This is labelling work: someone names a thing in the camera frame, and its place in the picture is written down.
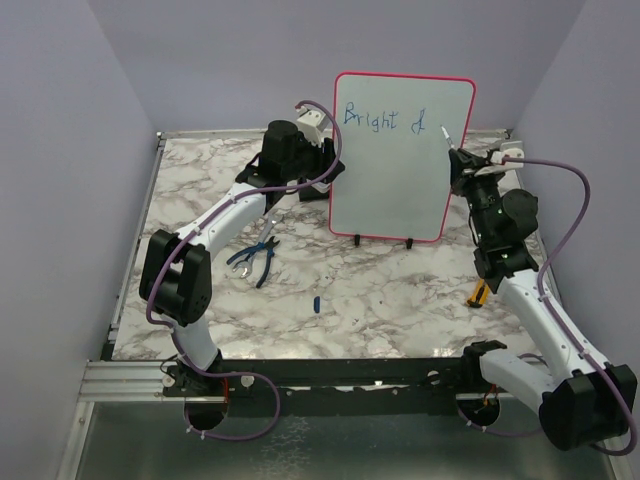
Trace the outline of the blue white whiteboard marker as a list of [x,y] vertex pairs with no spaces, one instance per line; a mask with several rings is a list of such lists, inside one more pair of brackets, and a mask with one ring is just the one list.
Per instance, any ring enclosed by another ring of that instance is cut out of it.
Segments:
[[452,140],[452,137],[450,136],[448,130],[443,125],[440,125],[440,129],[441,129],[441,132],[442,132],[442,134],[444,136],[444,139],[445,139],[448,147],[450,149],[455,149],[455,144],[454,144],[454,142]]

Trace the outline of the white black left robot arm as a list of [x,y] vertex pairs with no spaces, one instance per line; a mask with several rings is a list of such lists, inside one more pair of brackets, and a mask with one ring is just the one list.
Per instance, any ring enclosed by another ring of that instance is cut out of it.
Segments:
[[178,359],[188,367],[186,382],[199,394],[214,392],[221,380],[221,352],[204,320],[212,260],[286,193],[328,189],[344,169],[339,146],[324,135],[329,122],[312,110],[293,122],[270,122],[260,151],[221,200],[178,231],[158,230],[149,239],[139,286],[147,320],[170,329]]

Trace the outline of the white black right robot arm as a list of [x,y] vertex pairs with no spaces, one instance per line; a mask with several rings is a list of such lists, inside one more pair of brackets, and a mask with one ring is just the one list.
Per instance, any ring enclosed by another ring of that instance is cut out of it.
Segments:
[[599,352],[546,287],[549,266],[538,265],[525,243],[538,228],[537,198],[523,189],[498,189],[505,172],[524,160],[455,147],[448,154],[451,192],[469,206],[476,271],[518,317],[547,365],[540,370],[501,343],[476,342],[464,351],[461,383],[472,391],[491,384],[511,393],[538,415],[542,431],[562,451],[599,450],[602,441],[628,435],[618,453],[631,453],[639,440],[634,372]]

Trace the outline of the pink framed whiteboard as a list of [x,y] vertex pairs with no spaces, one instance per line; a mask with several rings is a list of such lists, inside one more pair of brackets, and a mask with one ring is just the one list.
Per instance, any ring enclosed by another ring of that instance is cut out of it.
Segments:
[[332,183],[335,235],[430,243],[450,203],[449,147],[464,142],[476,96],[467,78],[343,72],[334,117],[346,170]]

